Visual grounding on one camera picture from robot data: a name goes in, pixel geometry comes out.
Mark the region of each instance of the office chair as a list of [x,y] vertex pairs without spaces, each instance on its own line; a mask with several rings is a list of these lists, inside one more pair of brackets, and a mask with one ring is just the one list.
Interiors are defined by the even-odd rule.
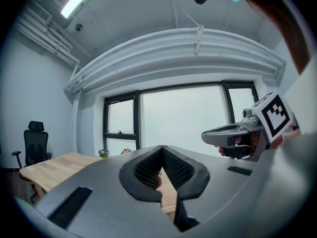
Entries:
[[[51,159],[52,154],[46,152],[49,134],[44,132],[44,125],[40,121],[30,121],[29,129],[24,131],[25,143],[25,166],[30,166],[42,161]],[[19,154],[20,151],[13,152],[12,155],[17,157],[19,167],[22,168]],[[32,194],[30,200],[34,204],[33,199],[36,197],[36,191]]]

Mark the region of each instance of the chair headrest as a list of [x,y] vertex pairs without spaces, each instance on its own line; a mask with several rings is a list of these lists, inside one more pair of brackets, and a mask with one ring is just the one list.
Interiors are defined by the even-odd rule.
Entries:
[[44,124],[41,121],[30,121],[29,130],[44,131]]

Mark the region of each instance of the desk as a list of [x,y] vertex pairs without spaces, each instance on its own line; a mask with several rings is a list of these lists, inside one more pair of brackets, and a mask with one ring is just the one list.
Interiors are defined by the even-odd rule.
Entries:
[[[44,197],[42,189],[46,192],[51,191],[87,165],[99,160],[102,158],[80,153],[68,153],[22,168],[20,174],[34,183],[39,197],[42,198]],[[162,210],[165,213],[172,213],[176,208],[177,193],[163,169],[161,179],[162,185],[158,190],[162,193]]]
[[68,153],[22,168],[20,174],[34,183],[39,197],[42,198],[44,197],[42,189],[46,192],[51,191],[87,165],[101,159],[80,153]]

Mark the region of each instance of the black window frame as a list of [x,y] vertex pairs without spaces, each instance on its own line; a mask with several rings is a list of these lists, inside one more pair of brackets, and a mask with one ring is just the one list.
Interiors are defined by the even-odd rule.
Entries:
[[[125,133],[109,133],[108,132],[108,113],[109,113],[109,105],[130,101],[133,100],[133,134],[125,134]],[[140,138],[140,130],[141,121],[140,121],[140,91],[135,91],[132,93],[126,93],[118,96],[113,96],[109,98],[105,98],[104,103],[104,120],[103,120],[103,139],[104,139],[104,149],[107,150],[107,138],[115,138],[115,139],[127,139],[127,140],[135,140],[136,149],[141,148],[141,138]]]
[[[140,118],[140,95],[143,93],[151,93],[165,90],[173,89],[182,89],[190,87],[200,87],[200,86],[220,86],[224,93],[225,107],[227,111],[227,119],[229,123],[235,123],[233,105],[231,101],[231,96],[229,89],[246,89],[249,88],[252,91],[254,101],[259,100],[257,90],[254,86],[254,83],[251,81],[217,81],[217,82],[200,82],[200,83],[190,83],[190,84],[179,84],[179,85],[170,85],[163,86],[158,88],[150,88],[142,91],[135,91],[131,93],[126,93],[122,95],[117,95],[109,98],[105,98],[104,105],[104,121],[103,121],[103,136],[104,136],[104,148],[107,150],[106,139],[107,138],[116,138],[116,139],[128,139],[135,140],[136,149],[142,148],[141,142],[141,118]],[[111,104],[134,100],[133,103],[133,134],[117,134],[117,133],[108,133],[108,107]]]
[[254,102],[256,103],[259,101],[258,93],[257,93],[257,90],[256,90],[253,82],[222,81],[221,85],[222,85],[222,88],[225,92],[229,123],[236,122],[235,118],[234,118],[233,105],[232,105],[229,89],[251,89]]

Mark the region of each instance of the white ceiling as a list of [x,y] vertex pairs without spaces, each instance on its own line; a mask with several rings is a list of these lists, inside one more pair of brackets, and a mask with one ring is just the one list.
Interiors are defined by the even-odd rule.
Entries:
[[[86,65],[95,57],[129,39],[172,28],[195,27],[185,13],[204,28],[236,33],[273,49],[281,40],[278,30],[244,1],[208,0],[84,0],[69,19],[60,11],[68,0],[35,0],[91,57],[79,49],[72,54]],[[77,32],[80,23],[83,30]]]

